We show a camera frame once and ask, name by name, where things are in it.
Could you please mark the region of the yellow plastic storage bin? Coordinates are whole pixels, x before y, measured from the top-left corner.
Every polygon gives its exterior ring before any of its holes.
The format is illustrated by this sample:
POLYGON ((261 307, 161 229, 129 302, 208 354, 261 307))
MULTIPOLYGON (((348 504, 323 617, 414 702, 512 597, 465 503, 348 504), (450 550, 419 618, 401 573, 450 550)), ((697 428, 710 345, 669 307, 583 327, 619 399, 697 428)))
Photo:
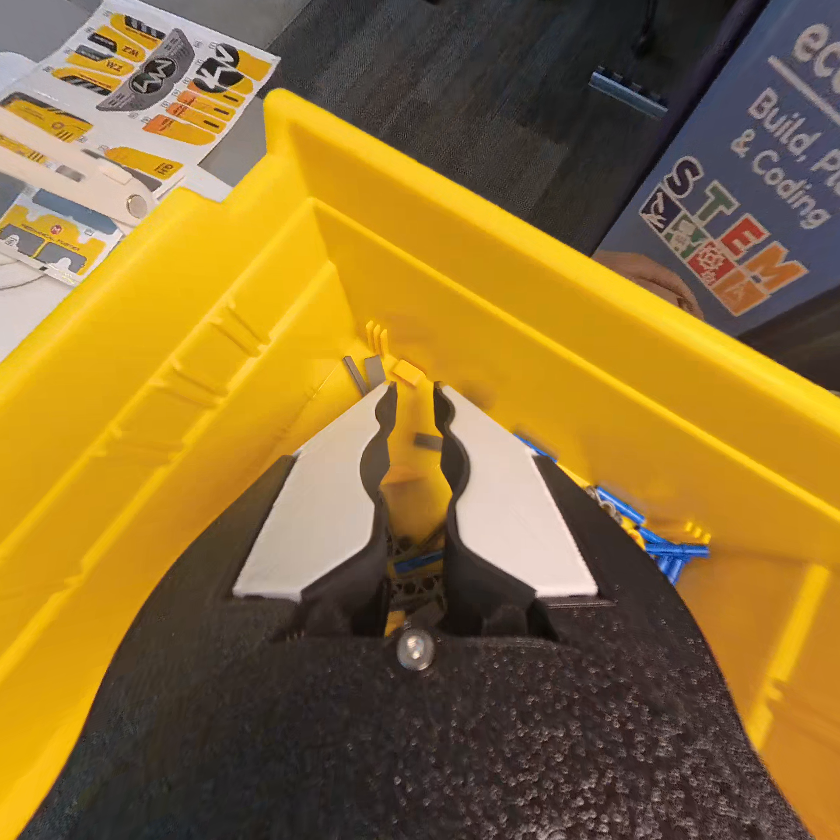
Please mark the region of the yellow plastic storage bin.
POLYGON ((2 362, 2 838, 838 838, 838 397, 310 103, 2 362), (299 447, 405 360, 574 483, 599 605, 311 636, 233 585, 299 447), (675 542, 672 585, 569 476, 675 542))

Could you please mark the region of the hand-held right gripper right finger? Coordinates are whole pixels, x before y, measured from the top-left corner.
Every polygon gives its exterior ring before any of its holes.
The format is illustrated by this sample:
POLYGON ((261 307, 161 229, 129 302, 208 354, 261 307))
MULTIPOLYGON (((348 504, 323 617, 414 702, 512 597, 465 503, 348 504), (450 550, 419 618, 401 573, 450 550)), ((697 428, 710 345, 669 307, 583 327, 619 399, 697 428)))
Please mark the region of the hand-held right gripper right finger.
POLYGON ((599 605, 561 507, 571 482, 452 386, 434 385, 444 521, 445 623, 461 636, 551 636, 549 615, 599 605))

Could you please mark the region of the white monitor stand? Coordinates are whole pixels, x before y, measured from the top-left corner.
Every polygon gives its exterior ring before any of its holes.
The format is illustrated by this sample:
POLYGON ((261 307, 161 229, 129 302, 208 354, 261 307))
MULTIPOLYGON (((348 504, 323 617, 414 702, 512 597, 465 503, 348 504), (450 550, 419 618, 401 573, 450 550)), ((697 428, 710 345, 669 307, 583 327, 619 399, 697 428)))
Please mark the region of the white monitor stand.
MULTIPOLYGON (((34 68, 32 60, 3 52, 2 85, 21 78, 34 68)), ((175 184, 166 186, 161 195, 156 195, 127 167, 58 140, 2 109, 2 179, 22 183, 17 195, 30 187, 64 198, 110 218, 123 231, 124 237, 150 215, 173 187, 204 184, 199 180, 202 175, 207 176, 197 165, 185 171, 175 184)), ((2 199, 2 214, 15 197, 2 199)), ((9 276, 13 274, 12 268, 17 267, 21 275, 28 270, 32 277, 51 279, 42 271, 3 254, 2 266, 6 267, 9 276)))

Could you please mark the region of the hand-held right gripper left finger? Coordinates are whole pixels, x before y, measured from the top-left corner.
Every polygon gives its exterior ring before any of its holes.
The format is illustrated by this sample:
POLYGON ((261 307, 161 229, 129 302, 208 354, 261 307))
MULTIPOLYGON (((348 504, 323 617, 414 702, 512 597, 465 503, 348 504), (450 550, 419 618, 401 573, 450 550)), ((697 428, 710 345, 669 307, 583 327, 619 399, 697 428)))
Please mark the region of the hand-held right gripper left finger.
POLYGON ((397 387, 376 386, 299 447, 233 585, 242 600, 295 605, 305 635, 382 636, 397 387))

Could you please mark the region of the grey desk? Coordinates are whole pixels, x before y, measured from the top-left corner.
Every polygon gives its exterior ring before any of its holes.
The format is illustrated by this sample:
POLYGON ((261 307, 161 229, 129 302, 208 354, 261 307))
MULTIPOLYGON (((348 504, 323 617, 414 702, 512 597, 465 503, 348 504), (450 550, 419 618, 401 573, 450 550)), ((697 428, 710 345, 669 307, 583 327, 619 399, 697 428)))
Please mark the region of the grey desk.
MULTIPOLYGON (((246 44, 267 49, 299 16, 308 2, 152 1, 168 13, 246 44)), ((95 11, 99 2, 2 2, 2 52, 43 60, 67 40, 95 11)), ((266 151, 263 107, 250 103, 231 134, 202 162, 204 184, 191 183, 197 193, 221 200, 242 180, 266 151)), ((59 303, 70 288, 56 279, 35 278, 17 267, 9 276, 2 266, 1 358, 11 354, 59 303)))

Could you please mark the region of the heap of grey blue pieces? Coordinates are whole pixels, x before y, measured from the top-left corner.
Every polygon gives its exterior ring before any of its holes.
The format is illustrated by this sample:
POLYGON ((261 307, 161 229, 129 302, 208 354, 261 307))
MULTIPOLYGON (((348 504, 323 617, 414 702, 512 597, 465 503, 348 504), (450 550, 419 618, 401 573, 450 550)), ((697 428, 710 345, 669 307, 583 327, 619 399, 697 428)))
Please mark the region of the heap of grey blue pieces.
MULTIPOLYGON (((405 360, 387 367, 381 355, 370 355, 364 359, 363 371, 351 355, 345 355, 342 363, 361 396, 389 381, 400 381, 416 389, 427 383, 425 373, 405 360)), ((602 486, 586 485, 582 478, 571 472, 569 476, 646 552, 672 585, 677 584, 690 561, 709 558, 710 551, 705 543, 675 542, 660 536, 647 526, 642 513, 612 492, 602 486)), ((431 601, 443 604, 445 600, 444 525, 437 525, 417 541, 389 534, 387 544, 392 589, 385 635, 390 636, 421 606, 431 601)))

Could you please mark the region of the blue toy kit box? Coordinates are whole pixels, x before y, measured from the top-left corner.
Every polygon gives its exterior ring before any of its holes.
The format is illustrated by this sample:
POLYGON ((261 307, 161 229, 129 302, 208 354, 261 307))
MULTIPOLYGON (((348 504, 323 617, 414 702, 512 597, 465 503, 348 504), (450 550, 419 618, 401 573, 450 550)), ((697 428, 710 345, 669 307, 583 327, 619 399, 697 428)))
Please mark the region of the blue toy kit box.
POLYGON ((732 336, 838 286, 839 2, 770 2, 605 235, 732 336))

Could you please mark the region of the yellow blue sticker sheet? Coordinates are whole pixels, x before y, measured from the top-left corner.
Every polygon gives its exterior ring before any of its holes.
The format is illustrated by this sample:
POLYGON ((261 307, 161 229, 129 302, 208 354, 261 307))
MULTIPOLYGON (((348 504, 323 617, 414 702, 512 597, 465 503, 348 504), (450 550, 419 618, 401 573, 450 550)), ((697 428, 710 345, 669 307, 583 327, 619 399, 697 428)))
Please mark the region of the yellow blue sticker sheet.
POLYGON ((30 187, 1 218, 2 254, 70 287, 79 286, 123 237, 110 218, 30 187))

